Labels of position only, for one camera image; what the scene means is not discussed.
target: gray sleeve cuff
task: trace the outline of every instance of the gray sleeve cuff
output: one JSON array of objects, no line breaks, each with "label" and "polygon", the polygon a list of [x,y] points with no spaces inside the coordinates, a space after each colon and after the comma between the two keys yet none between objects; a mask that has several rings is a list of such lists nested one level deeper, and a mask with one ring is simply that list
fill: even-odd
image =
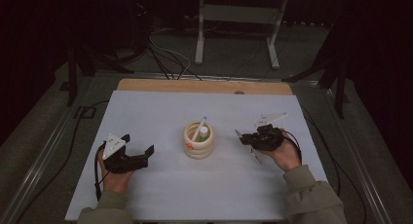
[{"label": "gray sleeve cuff", "polygon": [[307,165],[294,168],[286,172],[282,177],[285,179],[286,185],[290,191],[312,186],[316,183],[316,180]]},{"label": "gray sleeve cuff", "polygon": [[96,209],[98,208],[118,208],[124,209],[127,205],[127,197],[125,194],[103,191],[99,199]]}]

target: sleeve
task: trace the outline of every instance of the sleeve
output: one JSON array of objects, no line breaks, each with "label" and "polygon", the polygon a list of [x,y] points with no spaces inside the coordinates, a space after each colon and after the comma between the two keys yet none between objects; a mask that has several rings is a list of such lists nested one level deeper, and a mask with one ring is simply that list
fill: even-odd
[{"label": "sleeve", "polygon": [[133,219],[125,211],[127,197],[120,193],[103,191],[96,209],[84,208],[78,219],[78,224],[132,224]]},{"label": "sleeve", "polygon": [[283,178],[288,186],[284,207],[290,223],[347,223],[343,202],[327,182],[314,179],[307,165],[288,171]]}]

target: gray carpet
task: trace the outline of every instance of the gray carpet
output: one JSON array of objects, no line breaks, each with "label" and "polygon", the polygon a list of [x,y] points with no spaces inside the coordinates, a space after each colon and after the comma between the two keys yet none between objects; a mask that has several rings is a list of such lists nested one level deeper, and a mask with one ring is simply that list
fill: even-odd
[{"label": "gray carpet", "polygon": [[[191,62],[189,69],[192,73],[185,73],[183,76],[185,79],[197,79],[194,76],[197,74],[203,79],[237,80],[247,78],[271,82],[297,74],[310,67],[327,33],[327,29],[320,27],[298,25],[290,28],[283,26],[276,45],[281,64],[279,70],[270,67],[270,60],[263,41],[264,33],[234,35],[233,31],[228,34],[228,30],[209,33],[206,36],[202,65],[193,64],[197,40],[195,30],[163,30],[153,34],[151,39],[163,49],[188,57]],[[185,58],[182,57],[180,60],[186,64]],[[175,74],[175,77],[180,72],[181,67],[170,60],[162,58],[162,62]],[[85,93],[80,93],[79,105],[90,106],[108,100],[118,82],[124,77],[166,79],[148,52],[127,64],[126,67],[134,70],[135,73],[124,75],[107,67],[99,66],[95,77],[88,79],[80,77],[84,81],[82,87],[85,87]],[[26,172],[41,149],[47,144],[55,126],[59,124],[59,118],[65,111],[68,111],[65,106],[68,95],[66,92],[58,90],[61,83],[66,81],[66,72],[66,66],[60,68],[56,73],[56,83],[45,93],[0,148],[0,179],[2,181],[0,184],[0,210],[6,210]],[[368,190],[362,186],[362,180],[357,173],[352,151],[348,147],[349,139],[357,147],[357,153],[363,158],[369,179],[375,185],[374,188],[380,195],[381,202],[392,223],[413,223],[412,193],[398,171],[380,133],[359,100],[352,82],[348,81],[346,85],[348,101],[344,104],[345,119],[339,120],[331,109],[332,97],[327,94],[328,91],[320,90],[313,85],[320,74],[319,72],[309,76],[303,82],[291,84],[291,86],[303,107],[303,111],[305,109],[310,113],[322,132],[331,154],[350,177],[347,178],[338,168],[340,176],[340,183],[338,183],[336,169],[327,153],[328,151],[315,127],[309,122],[308,126],[327,178],[334,188],[341,187],[340,198],[344,202],[349,223],[363,223],[364,215],[366,215],[365,223],[383,223],[378,221],[375,208],[372,208],[374,204],[365,195]],[[58,177],[30,205],[20,223],[65,223],[65,212],[90,153],[105,108],[105,103],[99,104],[96,107],[94,117],[82,120],[78,127],[76,127],[77,119],[69,119],[61,139],[57,143],[57,148],[32,194],[37,194],[56,174],[69,153],[72,136],[77,128],[71,157]]]}]

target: white tabletop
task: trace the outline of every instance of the white tabletop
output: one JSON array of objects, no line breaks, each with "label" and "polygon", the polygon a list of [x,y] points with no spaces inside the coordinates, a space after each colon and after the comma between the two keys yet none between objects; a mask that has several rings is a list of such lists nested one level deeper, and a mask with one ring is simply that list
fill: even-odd
[{"label": "white tabletop", "polygon": [[[288,114],[273,123],[299,141],[303,164],[317,180],[326,176],[295,95],[157,93],[115,91],[96,135],[66,220],[77,220],[84,207],[97,204],[94,154],[109,133],[131,136],[127,155],[155,145],[149,167],[138,170],[129,188],[129,210],[136,221],[275,221],[283,220],[283,172],[259,155],[258,165],[237,138],[256,131],[261,114]],[[215,132],[212,154],[191,159],[182,133],[192,121],[207,122]]]}]

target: human hand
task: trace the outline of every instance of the human hand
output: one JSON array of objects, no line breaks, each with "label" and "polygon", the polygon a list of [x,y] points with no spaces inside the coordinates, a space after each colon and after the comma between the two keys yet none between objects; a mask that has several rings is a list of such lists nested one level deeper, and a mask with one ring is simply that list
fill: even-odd
[{"label": "human hand", "polygon": [[103,150],[100,150],[98,161],[102,171],[102,177],[104,178],[103,191],[112,191],[116,193],[126,194],[131,176],[133,175],[134,171],[128,171],[126,173],[109,172],[104,165],[102,156]]},{"label": "human hand", "polygon": [[[281,131],[284,137],[289,138],[283,129],[281,129]],[[289,140],[285,139],[282,142],[282,145],[274,151],[259,150],[259,152],[272,158],[277,166],[285,172],[301,166],[298,152],[293,143]]]}]

